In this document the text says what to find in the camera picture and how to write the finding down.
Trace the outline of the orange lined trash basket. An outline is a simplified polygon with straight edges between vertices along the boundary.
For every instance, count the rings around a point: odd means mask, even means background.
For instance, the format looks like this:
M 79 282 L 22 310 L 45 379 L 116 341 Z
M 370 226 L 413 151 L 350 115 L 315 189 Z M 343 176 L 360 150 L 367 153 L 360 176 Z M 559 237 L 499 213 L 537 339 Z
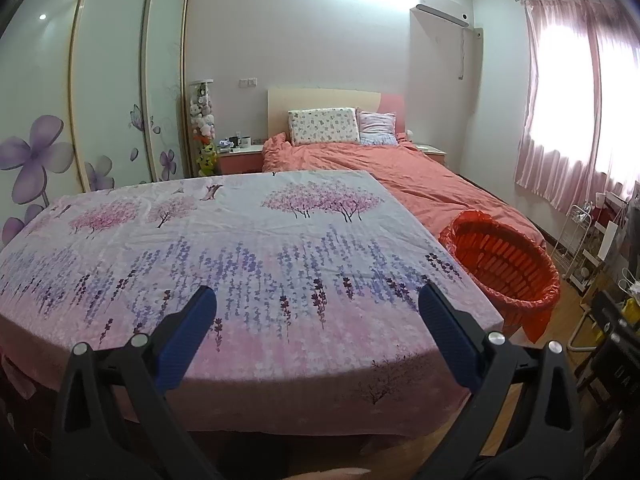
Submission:
M 522 330 L 531 342 L 541 338 L 561 297 L 559 272 L 541 245 L 477 210 L 452 220 L 439 243 L 500 312 L 505 328 Z

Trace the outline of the salmon pink duvet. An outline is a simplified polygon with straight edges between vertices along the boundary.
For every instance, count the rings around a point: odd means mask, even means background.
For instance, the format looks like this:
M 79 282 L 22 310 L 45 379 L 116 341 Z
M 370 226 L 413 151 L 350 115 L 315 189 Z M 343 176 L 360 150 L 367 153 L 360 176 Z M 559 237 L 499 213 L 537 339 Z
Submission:
M 262 149 L 265 172 L 364 170 L 381 183 L 433 235 L 440 237 L 465 211 L 480 211 L 510 226 L 544 250 L 544 237 L 524 214 L 420 152 L 407 139 L 396 145 L 316 143 L 295 145 L 285 134 Z

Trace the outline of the tree-print bed sheet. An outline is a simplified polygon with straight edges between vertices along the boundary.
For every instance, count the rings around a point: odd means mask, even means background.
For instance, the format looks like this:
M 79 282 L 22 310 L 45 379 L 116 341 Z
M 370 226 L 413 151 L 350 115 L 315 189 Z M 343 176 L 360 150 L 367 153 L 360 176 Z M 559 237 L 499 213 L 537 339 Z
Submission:
M 418 312 L 434 283 L 501 315 L 364 171 L 287 171 L 65 196 L 1 253 L 1 353 L 51 389 L 70 349 L 149 333 L 200 286 L 215 321 L 170 404 L 190 430 L 428 434 L 466 393 Z

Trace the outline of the pink curtain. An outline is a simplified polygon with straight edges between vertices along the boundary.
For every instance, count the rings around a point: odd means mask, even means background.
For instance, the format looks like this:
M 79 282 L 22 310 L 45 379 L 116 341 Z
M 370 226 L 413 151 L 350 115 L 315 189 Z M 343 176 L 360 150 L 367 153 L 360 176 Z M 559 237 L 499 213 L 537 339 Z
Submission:
M 639 181 L 639 37 L 616 4 L 522 0 L 529 75 L 514 182 L 558 211 Z

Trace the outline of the right side nightstand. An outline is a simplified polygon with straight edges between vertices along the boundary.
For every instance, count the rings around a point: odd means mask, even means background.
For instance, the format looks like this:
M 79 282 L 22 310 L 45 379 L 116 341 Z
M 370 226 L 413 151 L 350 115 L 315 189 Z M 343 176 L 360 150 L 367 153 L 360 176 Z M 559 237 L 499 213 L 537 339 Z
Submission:
M 442 166 L 446 165 L 447 153 L 445 151 L 427 144 L 416 144 L 414 147 L 429 159 L 434 160 L 434 162 L 437 162 Z

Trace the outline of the pink white nightstand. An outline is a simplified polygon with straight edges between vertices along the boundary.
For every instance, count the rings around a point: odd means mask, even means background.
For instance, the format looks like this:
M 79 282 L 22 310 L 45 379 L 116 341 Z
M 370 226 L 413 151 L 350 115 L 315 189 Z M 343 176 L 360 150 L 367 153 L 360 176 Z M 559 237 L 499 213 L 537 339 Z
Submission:
M 248 148 L 235 148 L 222 153 L 218 158 L 222 174 L 256 174 L 262 172 L 264 158 L 262 144 L 250 145 Z

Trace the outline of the white mug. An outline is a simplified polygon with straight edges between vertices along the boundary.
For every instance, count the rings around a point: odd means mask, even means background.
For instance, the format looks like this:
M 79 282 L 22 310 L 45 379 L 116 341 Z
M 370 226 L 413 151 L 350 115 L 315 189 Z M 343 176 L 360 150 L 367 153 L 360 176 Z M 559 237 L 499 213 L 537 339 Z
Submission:
M 239 138 L 239 141 L 241 148 L 248 148 L 250 144 L 252 144 L 252 139 L 250 138 L 250 136 L 241 136 Z

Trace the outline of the plush toy hanging column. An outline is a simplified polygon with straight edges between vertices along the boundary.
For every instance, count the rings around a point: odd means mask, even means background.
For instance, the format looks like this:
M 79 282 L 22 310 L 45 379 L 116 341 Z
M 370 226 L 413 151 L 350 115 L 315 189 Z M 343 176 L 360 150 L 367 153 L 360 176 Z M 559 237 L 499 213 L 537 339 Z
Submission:
M 194 172 L 199 177 L 216 174 L 218 150 L 216 125 L 210 96 L 211 79 L 192 81 L 189 84 L 189 120 Z

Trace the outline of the floral sliding wardrobe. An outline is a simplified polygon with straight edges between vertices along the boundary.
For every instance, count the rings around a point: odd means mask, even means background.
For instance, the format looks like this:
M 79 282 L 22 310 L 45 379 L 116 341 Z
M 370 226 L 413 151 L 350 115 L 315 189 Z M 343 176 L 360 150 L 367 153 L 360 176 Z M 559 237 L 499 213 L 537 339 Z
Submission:
M 1 238 L 64 195 L 185 177 L 189 0 L 1 0 Z

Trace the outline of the striped pink pillow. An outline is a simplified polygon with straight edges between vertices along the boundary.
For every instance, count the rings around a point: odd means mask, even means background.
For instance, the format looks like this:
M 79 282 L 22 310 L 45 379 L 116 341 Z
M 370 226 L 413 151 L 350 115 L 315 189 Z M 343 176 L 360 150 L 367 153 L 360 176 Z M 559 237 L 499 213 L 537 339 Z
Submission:
M 395 146 L 398 144 L 394 113 L 367 112 L 358 108 L 356 118 L 361 145 Z

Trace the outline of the floral white pillow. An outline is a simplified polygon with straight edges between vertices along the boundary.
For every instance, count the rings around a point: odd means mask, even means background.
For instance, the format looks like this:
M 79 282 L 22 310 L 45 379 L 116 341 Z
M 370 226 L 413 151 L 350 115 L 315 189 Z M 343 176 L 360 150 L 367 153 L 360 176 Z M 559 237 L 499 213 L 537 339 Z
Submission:
M 352 107 L 289 110 L 288 130 L 294 145 L 359 142 L 356 110 Z

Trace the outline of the beige pink headboard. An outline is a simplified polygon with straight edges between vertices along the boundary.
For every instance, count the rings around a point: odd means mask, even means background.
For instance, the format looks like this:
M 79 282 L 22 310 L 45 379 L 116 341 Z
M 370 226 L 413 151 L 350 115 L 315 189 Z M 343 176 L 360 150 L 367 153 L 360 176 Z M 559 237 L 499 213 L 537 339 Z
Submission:
M 394 113 L 396 131 L 406 131 L 405 99 L 401 94 L 373 91 L 272 87 L 267 90 L 267 136 L 288 133 L 288 111 L 352 107 L 372 113 Z

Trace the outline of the white air conditioner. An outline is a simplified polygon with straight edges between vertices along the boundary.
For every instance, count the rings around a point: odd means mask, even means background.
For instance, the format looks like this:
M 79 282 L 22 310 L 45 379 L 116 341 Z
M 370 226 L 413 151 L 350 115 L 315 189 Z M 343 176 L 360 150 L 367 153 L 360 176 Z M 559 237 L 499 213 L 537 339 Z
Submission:
M 471 26 L 470 12 L 454 0 L 420 0 L 416 8 L 463 28 Z

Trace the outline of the white wall socket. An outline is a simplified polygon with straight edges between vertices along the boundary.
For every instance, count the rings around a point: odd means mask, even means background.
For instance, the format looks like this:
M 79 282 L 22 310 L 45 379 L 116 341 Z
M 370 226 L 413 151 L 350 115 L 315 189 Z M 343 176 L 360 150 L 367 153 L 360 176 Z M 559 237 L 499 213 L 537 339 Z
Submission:
M 240 88 L 256 88 L 257 87 L 257 79 L 256 78 L 243 78 L 239 80 Z

